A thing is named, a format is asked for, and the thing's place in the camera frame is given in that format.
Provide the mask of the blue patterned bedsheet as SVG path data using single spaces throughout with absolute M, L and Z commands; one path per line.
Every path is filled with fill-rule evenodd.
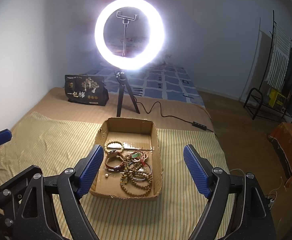
M 134 96 L 175 100 L 205 107 L 185 68 L 166 64 L 125 71 Z

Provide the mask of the striped yellow cloth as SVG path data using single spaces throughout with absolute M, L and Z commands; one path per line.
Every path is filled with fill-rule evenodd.
M 55 120 L 39 113 L 23 118 L 12 140 L 0 147 L 0 181 L 8 181 L 31 165 L 52 176 L 73 167 L 93 147 L 99 124 Z M 132 179 L 102 166 L 102 177 L 115 182 L 126 199 L 87 194 L 81 204 L 100 239 L 188 239 L 207 203 L 198 193 L 183 159 L 192 144 L 212 166 L 227 171 L 225 154 L 212 133 L 158 129 L 162 161 L 162 191 L 155 199 L 133 199 L 155 185 L 155 168 L 148 161 Z

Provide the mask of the black gift bag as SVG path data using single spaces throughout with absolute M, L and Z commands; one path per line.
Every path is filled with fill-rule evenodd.
M 69 102 L 105 106 L 109 100 L 102 76 L 65 75 L 64 81 L 64 92 Z

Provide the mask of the black clothes rack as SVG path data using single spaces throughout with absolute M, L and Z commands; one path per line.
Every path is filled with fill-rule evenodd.
M 243 108 L 252 120 L 292 122 L 292 38 L 275 21 L 275 12 L 272 12 L 270 38 L 261 81 L 249 90 Z

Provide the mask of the cardboard box tray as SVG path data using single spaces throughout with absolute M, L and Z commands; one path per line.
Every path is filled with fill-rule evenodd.
M 104 150 L 103 162 L 91 186 L 97 197 L 117 199 L 157 198 L 162 190 L 162 163 L 155 124 L 150 120 L 109 118 L 95 143 Z M 117 150 L 124 156 L 120 171 L 108 170 L 106 155 Z

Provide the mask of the red strap wristwatch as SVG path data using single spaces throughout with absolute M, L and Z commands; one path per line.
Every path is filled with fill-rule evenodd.
M 124 167 L 124 156 L 117 150 L 111 150 L 105 159 L 105 166 L 108 170 L 120 171 Z

